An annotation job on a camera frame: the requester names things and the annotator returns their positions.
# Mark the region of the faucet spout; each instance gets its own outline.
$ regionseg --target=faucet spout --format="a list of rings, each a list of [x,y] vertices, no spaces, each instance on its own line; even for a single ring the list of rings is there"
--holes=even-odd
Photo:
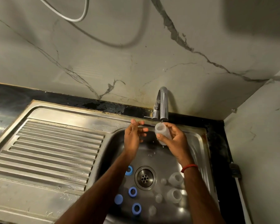
[[[168,122],[168,90],[165,86],[159,89],[156,103],[153,107],[154,121]]]

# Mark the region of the wall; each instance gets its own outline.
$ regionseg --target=wall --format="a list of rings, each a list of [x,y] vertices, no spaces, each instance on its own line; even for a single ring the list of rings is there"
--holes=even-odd
[[[280,223],[280,82],[265,84],[228,116],[225,131],[254,223]]]
[[[0,0],[0,83],[224,119],[279,70],[280,0]]]

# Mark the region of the blue lid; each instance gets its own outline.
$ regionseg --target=blue lid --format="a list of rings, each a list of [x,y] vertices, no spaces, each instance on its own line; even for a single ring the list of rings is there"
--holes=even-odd
[[[141,213],[141,205],[140,205],[140,203],[134,203],[133,204],[132,213],[133,213],[133,215],[139,215]]]
[[[114,202],[115,202],[117,205],[122,204],[122,202],[123,202],[123,197],[122,197],[122,195],[121,195],[121,194],[117,194],[117,195],[115,196]]]
[[[125,175],[130,176],[133,173],[133,168],[131,166],[128,166],[127,171],[125,172]]]
[[[131,188],[129,189],[129,195],[130,195],[130,197],[135,197],[135,196],[137,196],[137,189],[136,189],[135,187],[131,187]]]

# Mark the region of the hand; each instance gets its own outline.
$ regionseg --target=hand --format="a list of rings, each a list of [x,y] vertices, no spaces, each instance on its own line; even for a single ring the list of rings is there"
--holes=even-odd
[[[168,122],[164,122],[164,124],[169,128],[172,140],[159,133],[156,135],[157,139],[169,147],[182,167],[188,164],[194,164],[185,134],[175,124]]]
[[[139,139],[139,136],[146,137],[144,132],[148,131],[148,128],[138,128],[139,125],[144,125],[144,121],[136,122],[136,120],[132,119],[131,124],[124,131],[124,151],[131,161],[136,156],[139,143],[143,142],[142,139]]]

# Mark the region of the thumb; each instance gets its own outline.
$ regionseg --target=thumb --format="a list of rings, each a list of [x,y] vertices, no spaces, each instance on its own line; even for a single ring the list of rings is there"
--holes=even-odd
[[[134,119],[131,120],[132,132],[138,134],[138,122]]]
[[[164,136],[163,134],[157,133],[157,139],[159,139],[161,142],[164,142],[167,146],[171,145],[171,141],[169,138]]]

